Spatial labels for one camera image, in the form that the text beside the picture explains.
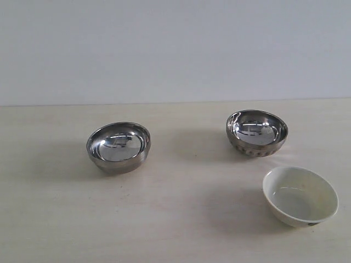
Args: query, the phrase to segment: ceramic bowl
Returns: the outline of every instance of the ceramic bowl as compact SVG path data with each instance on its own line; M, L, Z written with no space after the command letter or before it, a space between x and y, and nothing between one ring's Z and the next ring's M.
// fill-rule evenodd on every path
M227 136L240 152L251 157L274 154L285 143L288 128L285 122L269 112L244 110L227 119Z
M145 162L150 147L149 131L132 122L103 126L87 141L89 158L109 174L124 174L137 169Z
M293 227L314 226L337 213L334 188L320 175L299 167L277 167L263 179L273 214Z

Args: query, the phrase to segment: white wall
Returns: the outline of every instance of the white wall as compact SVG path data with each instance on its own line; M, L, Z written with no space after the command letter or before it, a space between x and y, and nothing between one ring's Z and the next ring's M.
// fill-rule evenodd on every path
M351 96L349 0L2 0L0 105Z

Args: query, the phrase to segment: table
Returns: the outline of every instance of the table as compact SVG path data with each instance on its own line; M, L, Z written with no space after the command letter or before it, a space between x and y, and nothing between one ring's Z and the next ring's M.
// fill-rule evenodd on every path
M255 108L286 121L270 157L246 158L225 121ZM137 122L147 161L106 176L85 144L97 128ZM1 107L0 262L349 262L351 99ZM263 176L279 165L333 184L329 221L294 229L275 219Z

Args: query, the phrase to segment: white ceramic bowl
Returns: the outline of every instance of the white ceramic bowl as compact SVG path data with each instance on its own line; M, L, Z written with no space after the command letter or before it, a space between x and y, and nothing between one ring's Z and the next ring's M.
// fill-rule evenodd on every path
M321 176L299 167L277 167L263 179L273 214L293 227L314 226L336 214L339 199Z

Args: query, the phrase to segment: stainless steel bowl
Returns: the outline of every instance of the stainless steel bowl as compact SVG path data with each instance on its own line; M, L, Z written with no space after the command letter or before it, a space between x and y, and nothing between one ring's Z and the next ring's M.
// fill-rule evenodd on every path
M87 141L90 159L104 172L124 174L145 162L151 147L149 131L136 123L111 123Z
M230 143L251 157L272 155L284 144L288 134L282 119L258 110L235 112L228 118L226 130Z

